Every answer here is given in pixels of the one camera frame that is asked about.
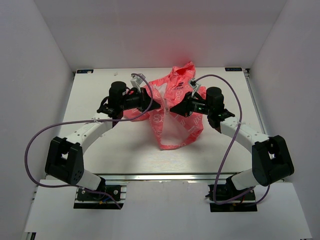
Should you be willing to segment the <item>silver zipper slider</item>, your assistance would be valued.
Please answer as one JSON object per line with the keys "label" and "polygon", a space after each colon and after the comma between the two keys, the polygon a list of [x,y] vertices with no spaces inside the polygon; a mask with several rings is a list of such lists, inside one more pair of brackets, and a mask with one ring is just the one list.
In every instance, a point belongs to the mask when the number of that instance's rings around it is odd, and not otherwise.
{"label": "silver zipper slider", "polygon": [[164,108],[164,114],[168,115],[170,113],[170,109],[168,107]]}

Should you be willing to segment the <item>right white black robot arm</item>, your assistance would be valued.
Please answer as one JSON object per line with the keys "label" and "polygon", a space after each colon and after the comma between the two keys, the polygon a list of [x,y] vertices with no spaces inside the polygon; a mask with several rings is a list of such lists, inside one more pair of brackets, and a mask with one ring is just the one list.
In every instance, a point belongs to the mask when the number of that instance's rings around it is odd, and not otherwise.
{"label": "right white black robot arm", "polygon": [[240,123],[225,108],[224,95],[218,87],[208,88],[205,98],[198,93],[187,92],[170,111],[182,117],[189,117],[192,113],[206,115],[213,129],[235,138],[251,153],[251,168],[231,176],[227,181],[225,192],[233,200],[242,196],[245,189],[257,185],[267,187],[295,171],[285,139],[280,135],[268,136]]}

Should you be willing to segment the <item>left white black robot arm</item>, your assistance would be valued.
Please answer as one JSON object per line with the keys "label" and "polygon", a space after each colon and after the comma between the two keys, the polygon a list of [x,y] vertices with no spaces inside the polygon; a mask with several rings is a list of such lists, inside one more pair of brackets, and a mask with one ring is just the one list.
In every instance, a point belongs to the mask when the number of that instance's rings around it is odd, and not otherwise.
{"label": "left white black robot arm", "polygon": [[109,94],[100,103],[96,114],[81,128],[66,137],[51,140],[45,173],[70,186],[88,189],[94,199],[105,196],[105,180],[85,169],[84,153],[104,133],[125,119],[124,111],[137,109],[148,112],[160,108],[153,98],[152,88],[136,85],[127,89],[122,81],[111,84]]}

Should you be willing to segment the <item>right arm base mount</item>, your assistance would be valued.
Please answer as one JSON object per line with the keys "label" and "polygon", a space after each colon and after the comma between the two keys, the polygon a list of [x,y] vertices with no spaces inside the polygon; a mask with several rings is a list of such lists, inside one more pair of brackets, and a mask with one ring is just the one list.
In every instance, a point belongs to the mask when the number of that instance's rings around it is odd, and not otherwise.
{"label": "right arm base mount", "polygon": [[[225,183],[219,183],[216,186],[215,197],[217,202],[227,201],[238,195],[245,193],[248,188],[237,190],[231,181],[231,176],[226,179]],[[225,204],[216,204],[214,202],[214,185],[208,186],[208,194],[205,198],[209,200],[211,213],[248,213],[257,212],[256,195],[253,189],[250,189],[245,195],[229,201]]]}

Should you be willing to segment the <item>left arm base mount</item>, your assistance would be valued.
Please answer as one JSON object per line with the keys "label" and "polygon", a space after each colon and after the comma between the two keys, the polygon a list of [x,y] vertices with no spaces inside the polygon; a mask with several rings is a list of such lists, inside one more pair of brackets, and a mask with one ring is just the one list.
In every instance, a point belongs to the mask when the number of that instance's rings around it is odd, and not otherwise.
{"label": "left arm base mount", "polygon": [[125,203],[127,182],[106,180],[102,188],[76,190],[73,208],[78,210],[120,210]]}

